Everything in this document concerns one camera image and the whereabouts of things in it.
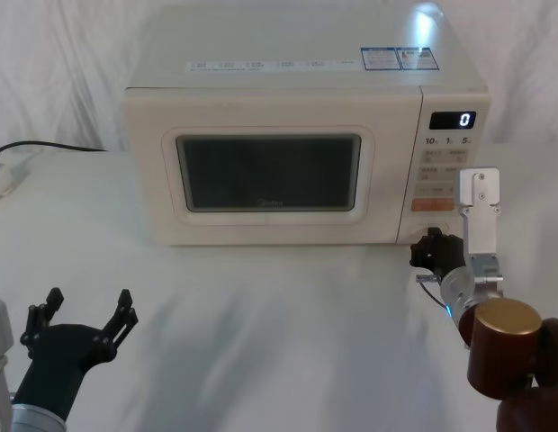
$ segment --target silver metal bracket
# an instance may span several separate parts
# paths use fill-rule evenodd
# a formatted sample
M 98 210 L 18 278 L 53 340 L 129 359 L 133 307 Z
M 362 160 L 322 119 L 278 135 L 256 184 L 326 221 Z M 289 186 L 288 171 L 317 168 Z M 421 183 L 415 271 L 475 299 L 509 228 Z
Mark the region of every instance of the silver metal bracket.
M 496 289 L 503 280 L 497 259 L 500 172 L 497 168 L 464 169 L 457 189 L 465 263 L 475 284 L 494 284 Z
M 7 357 L 5 353 L 13 346 L 13 333 L 11 331 L 11 323 L 7 315 L 7 307 L 5 303 L 0 301 L 0 424 L 1 430 L 11 430 L 13 411 L 11 408 L 11 400 L 9 398 L 9 390 L 5 379 L 5 365 Z
M 418 284 L 439 284 L 439 278 L 434 274 L 418 274 L 415 281 Z

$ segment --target white table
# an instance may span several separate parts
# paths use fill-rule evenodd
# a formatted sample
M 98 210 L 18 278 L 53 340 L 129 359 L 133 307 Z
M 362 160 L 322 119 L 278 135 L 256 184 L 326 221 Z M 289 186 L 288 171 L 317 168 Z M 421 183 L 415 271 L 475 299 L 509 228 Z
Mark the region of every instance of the white table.
M 510 151 L 516 158 L 508 158 Z M 53 323 L 101 327 L 128 288 L 140 318 L 85 378 L 87 431 L 494 430 L 455 326 L 415 284 L 406 247 L 160 247 L 131 155 L 24 158 L 0 201 L 0 298 L 15 338 L 58 286 Z M 558 146 L 486 146 L 502 172 L 509 296 L 558 316 Z M 29 365 L 16 343 L 7 379 Z

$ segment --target brown cylindrical joint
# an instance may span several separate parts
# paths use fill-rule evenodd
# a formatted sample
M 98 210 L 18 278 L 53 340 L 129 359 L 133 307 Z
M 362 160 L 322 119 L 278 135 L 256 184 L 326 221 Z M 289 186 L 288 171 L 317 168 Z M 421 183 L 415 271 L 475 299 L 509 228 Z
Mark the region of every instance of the brown cylindrical joint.
M 461 319 L 459 319 L 459 334 L 461 338 L 463 338 L 463 342 L 470 347 L 471 346 L 471 339 L 473 337 L 473 323 L 475 322 L 475 308 L 466 310 Z
M 539 334 L 535 378 L 540 387 L 558 384 L 558 319 L 543 321 Z
M 491 299 L 475 308 L 467 379 L 478 392 L 502 400 L 529 387 L 542 320 L 522 301 Z

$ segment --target digital number 0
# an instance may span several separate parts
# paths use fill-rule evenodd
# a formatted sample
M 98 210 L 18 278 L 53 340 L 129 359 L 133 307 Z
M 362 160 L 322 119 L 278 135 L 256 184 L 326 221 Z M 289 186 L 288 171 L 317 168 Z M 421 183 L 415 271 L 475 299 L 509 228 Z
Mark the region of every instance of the digital number 0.
M 459 126 L 467 126 L 469 124 L 469 120 L 471 119 L 471 115 L 467 112 L 465 114 L 461 114 L 461 119 L 459 119 Z

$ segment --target black power cable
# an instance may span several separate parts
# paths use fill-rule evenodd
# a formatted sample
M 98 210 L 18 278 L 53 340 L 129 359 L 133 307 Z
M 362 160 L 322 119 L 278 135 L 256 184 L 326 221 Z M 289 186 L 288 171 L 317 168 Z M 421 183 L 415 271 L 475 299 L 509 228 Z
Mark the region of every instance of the black power cable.
M 419 282 L 419 285 L 421 285 L 421 288 L 423 288 L 423 291 L 424 291 L 425 293 L 427 293 L 427 295 L 428 295 L 429 297 L 431 297 L 431 300 L 432 300 L 433 302 L 437 303 L 437 304 L 438 304 L 439 306 L 441 306 L 443 309 L 447 309 L 447 307 L 445 306 L 445 304 L 442 303 L 441 301 L 439 301 L 439 300 L 437 299 L 437 297 L 436 297 L 435 295 L 433 295 L 433 294 L 427 289 L 427 287 L 426 287 L 422 282 Z
M 89 147 L 78 147 L 78 146 L 68 146 L 67 144 L 58 144 L 57 142 L 48 142 L 48 141 L 16 141 L 12 142 L 11 144 L 6 144 L 0 147 L 0 153 L 6 151 L 8 149 L 12 149 L 13 147 L 20 147 L 20 146 L 44 146 L 44 147 L 54 147 L 57 149 L 66 149 L 66 150 L 76 150 L 76 151 L 105 151 L 100 148 L 89 148 Z

